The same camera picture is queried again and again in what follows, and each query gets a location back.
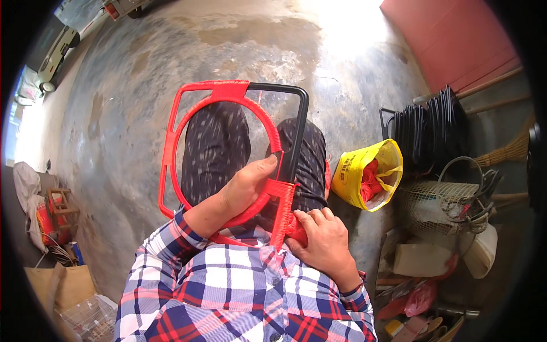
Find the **yellow plastic bag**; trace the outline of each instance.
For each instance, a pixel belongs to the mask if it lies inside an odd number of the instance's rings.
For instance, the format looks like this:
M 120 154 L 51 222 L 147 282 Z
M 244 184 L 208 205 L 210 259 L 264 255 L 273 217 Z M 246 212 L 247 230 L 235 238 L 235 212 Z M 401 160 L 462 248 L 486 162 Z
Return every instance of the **yellow plastic bag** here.
M 376 179 L 383 191 L 374 195 L 367 203 L 361 197 L 363 169 L 373 159 L 378 160 Z M 349 204 L 367 211 L 376 211 L 389 203 L 403 177 L 403 155 L 393 139 L 386 139 L 369 147 L 346 152 L 340 157 L 332 190 Z

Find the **blue and red plaid shirt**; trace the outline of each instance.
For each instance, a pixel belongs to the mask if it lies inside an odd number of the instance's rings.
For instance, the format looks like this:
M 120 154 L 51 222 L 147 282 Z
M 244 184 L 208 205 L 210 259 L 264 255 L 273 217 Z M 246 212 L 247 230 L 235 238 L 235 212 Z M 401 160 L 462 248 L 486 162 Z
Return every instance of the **blue and red plaid shirt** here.
M 257 226 L 221 234 L 255 247 L 219 245 L 182 211 L 137 250 L 118 307 L 115 340 L 376 341 L 363 284 L 347 293 Z

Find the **wire cage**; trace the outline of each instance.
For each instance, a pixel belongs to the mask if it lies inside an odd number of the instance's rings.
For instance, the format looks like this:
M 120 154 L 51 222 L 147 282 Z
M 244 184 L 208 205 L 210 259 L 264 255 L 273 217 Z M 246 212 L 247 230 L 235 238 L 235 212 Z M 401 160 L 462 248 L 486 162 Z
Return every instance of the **wire cage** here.
M 93 295 L 61 313 L 61 317 L 81 341 L 112 341 L 116 310 Z
M 416 235 L 437 233 L 455 235 L 460 220 L 469 210 L 466 204 L 479 190 L 478 184 L 437 181 L 416 182 L 399 188 L 404 220 Z

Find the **pink wall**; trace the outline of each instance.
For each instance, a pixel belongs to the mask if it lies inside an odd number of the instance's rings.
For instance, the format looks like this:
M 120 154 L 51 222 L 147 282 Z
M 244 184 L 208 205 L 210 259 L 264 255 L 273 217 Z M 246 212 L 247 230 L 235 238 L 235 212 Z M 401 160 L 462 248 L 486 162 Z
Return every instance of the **pink wall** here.
M 520 64 L 482 0 L 384 0 L 384 14 L 416 55 L 432 92 L 465 90 Z

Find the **woman's left hand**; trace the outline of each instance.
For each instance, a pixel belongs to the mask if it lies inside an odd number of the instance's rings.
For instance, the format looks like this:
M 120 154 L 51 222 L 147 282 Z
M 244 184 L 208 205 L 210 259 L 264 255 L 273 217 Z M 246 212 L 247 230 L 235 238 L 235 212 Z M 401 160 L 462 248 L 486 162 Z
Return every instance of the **woman's left hand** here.
M 249 163 L 219 192 L 218 199 L 231 219 L 236 217 L 254 203 L 268 176 L 275 170 L 277 158 L 272 154 L 266 159 Z

